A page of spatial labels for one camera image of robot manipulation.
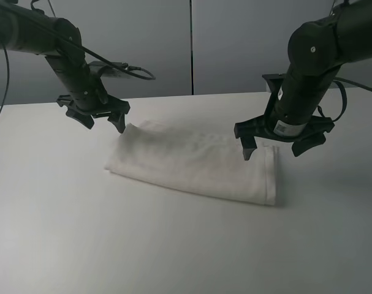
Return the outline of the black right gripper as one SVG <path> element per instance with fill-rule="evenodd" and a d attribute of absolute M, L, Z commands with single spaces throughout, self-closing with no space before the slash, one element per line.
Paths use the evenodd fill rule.
<path fill-rule="evenodd" d="M 312 116 L 306 124 L 291 125 L 281 120 L 271 121 L 262 115 L 236 123 L 234 134 L 241 141 L 244 160 L 250 160 L 257 149 L 255 137 L 274 141 L 296 141 L 292 144 L 292 153 L 298 157 L 311 148 L 323 145 L 326 141 L 324 133 L 332 129 L 331 118 Z"/>

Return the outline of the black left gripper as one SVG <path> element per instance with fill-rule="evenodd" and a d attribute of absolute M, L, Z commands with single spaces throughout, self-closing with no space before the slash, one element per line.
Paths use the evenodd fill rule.
<path fill-rule="evenodd" d="M 112 123 L 117 131 L 122 134 L 126 128 L 125 114 L 129 113 L 128 102 L 119 100 L 106 92 L 77 92 L 60 95 L 56 103 L 66 107 L 66 116 L 78 121 L 87 129 L 92 129 L 92 117 L 109 115 L 107 121 Z"/>

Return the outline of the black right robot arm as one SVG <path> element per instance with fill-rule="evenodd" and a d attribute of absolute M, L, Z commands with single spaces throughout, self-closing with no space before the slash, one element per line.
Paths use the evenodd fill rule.
<path fill-rule="evenodd" d="M 285 74 L 263 76 L 271 92 L 263 115 L 238 122 L 243 157 L 256 150 L 256 138 L 291 143 L 295 157 L 325 143 L 335 120 L 324 116 L 320 101 L 332 83 L 347 107 L 344 84 L 336 75 L 343 64 L 372 58 L 372 0 L 343 1 L 328 17 L 303 23 L 287 46 L 290 65 Z"/>

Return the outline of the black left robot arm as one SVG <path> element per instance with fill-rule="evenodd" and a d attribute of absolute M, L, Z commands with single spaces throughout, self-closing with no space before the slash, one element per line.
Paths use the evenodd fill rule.
<path fill-rule="evenodd" d="M 0 50 L 44 56 L 67 89 L 68 93 L 56 102 L 67 107 L 68 117 L 88 129 L 94 119 L 106 117 L 123 133 L 129 103 L 109 95 L 101 78 L 119 77 L 128 64 L 110 66 L 99 60 L 87 63 L 81 44 L 80 31 L 70 21 L 25 9 L 16 1 L 0 1 Z"/>

